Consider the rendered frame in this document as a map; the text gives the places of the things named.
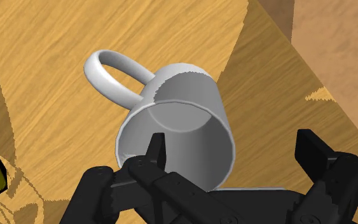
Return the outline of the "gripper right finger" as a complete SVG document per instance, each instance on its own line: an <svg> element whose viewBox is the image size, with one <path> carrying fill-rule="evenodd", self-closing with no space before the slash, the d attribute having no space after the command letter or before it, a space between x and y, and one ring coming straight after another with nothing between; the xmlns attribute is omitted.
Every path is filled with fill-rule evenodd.
<svg viewBox="0 0 358 224"><path fill-rule="evenodd" d="M313 181L290 224L356 224L358 156L334 151L310 129L299 129L295 159Z"/></svg>

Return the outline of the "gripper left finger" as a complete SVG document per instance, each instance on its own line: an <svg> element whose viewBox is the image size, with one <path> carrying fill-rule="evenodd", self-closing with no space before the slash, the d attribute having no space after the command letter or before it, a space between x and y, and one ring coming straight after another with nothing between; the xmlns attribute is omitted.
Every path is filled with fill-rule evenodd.
<svg viewBox="0 0 358 224"><path fill-rule="evenodd" d="M165 136L154 133L145 155L128 159L113 171L86 170L59 224L116 224L119 213L153 208L154 224L164 224L163 205L177 211L169 224L247 224L234 208L176 172L165 172Z"/></svg>

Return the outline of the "white mug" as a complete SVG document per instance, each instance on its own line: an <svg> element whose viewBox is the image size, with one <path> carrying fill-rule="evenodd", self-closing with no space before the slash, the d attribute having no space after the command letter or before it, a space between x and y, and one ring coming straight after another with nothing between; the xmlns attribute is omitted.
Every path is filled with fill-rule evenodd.
<svg viewBox="0 0 358 224"><path fill-rule="evenodd" d="M128 109L116 136L118 166L144 155L155 132L165 134L167 172L178 172L205 191L222 185L235 162L235 142L216 82L202 68L175 63L152 73L111 50L84 64L89 83Z"/></svg>

